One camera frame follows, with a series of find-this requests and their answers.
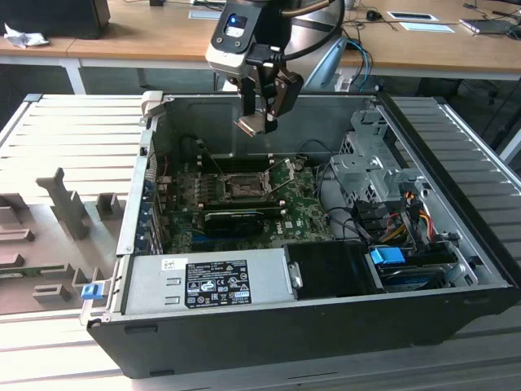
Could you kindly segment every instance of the black plastic cover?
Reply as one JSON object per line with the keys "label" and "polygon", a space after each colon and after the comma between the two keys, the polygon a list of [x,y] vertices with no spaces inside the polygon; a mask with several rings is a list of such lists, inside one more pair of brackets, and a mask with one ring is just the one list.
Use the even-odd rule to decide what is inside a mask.
{"label": "black plastic cover", "polygon": [[299,300],[350,297],[376,292],[365,255],[368,248],[351,241],[295,243],[284,246],[287,262],[296,262],[304,286]]}

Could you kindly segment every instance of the gray floor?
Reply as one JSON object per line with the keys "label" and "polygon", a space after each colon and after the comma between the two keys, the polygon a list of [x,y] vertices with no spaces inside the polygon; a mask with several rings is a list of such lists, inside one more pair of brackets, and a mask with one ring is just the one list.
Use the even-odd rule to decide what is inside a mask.
{"label": "gray floor", "polygon": [[[147,89],[178,93],[198,93],[212,91],[212,72],[201,70],[147,69],[149,87],[141,88],[138,75],[132,68],[83,68],[81,70],[88,94],[141,94]],[[394,95],[412,96],[420,92],[427,96],[444,96],[454,88],[454,81],[430,80],[424,90],[417,91],[419,79],[413,77],[372,77],[366,88],[371,91],[375,85]],[[478,133],[482,133],[493,113],[509,94],[514,82],[499,81],[498,95],[490,104],[488,92],[493,87],[482,81],[464,81],[449,103],[460,116]],[[16,110],[28,93],[71,94],[67,73],[61,67],[37,67],[29,65],[0,66],[0,129]],[[521,104],[521,87],[516,90],[501,114],[489,126],[484,136],[490,143],[497,130],[503,126]],[[521,127],[521,121],[515,129]],[[512,164],[518,173],[521,159]]]}

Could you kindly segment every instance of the green circuit board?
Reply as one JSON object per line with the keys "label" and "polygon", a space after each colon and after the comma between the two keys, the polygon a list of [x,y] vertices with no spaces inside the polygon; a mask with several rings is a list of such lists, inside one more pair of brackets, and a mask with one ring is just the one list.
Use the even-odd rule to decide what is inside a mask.
{"label": "green circuit board", "polygon": [[[286,214],[265,219],[262,233],[246,238],[208,238],[203,224],[206,212],[196,199],[195,183],[201,178],[200,174],[194,167],[178,171],[173,176],[176,184],[173,207],[167,208],[171,237],[169,253],[280,248],[287,243],[332,239],[322,207],[314,196],[315,177],[309,167],[300,166],[294,172],[294,180],[271,195],[276,200],[285,201]],[[212,180],[216,178],[219,182],[220,174],[212,176]],[[290,168],[279,164],[269,171],[269,184],[272,189],[276,189],[287,182],[289,177]],[[222,192],[217,186],[215,196],[222,196]]]}

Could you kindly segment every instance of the white table leg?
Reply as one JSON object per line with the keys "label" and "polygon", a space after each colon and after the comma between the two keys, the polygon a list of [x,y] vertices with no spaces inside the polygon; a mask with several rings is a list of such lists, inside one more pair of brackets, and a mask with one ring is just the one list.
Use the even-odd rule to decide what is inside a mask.
{"label": "white table leg", "polygon": [[519,129],[518,133],[506,144],[505,149],[499,157],[501,157],[505,163],[509,164],[519,151],[521,151],[521,129]]}
{"label": "white table leg", "polygon": [[68,80],[71,82],[74,94],[86,94],[85,86],[83,85],[83,80],[81,79],[80,61],[78,59],[62,59],[60,63],[67,71]]}

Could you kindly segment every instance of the paper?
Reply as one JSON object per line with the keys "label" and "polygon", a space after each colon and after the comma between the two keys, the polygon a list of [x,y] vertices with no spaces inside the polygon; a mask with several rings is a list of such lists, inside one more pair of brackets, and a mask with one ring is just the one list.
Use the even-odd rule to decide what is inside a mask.
{"label": "paper", "polygon": [[39,46],[49,43],[40,33],[21,33],[11,29],[7,24],[4,24],[4,26],[6,33],[3,34],[3,37],[14,46],[25,49],[27,46]]}
{"label": "paper", "polygon": [[432,33],[454,33],[449,26],[445,24],[433,24],[433,23],[409,23],[400,22],[401,26],[407,31],[429,31]]}

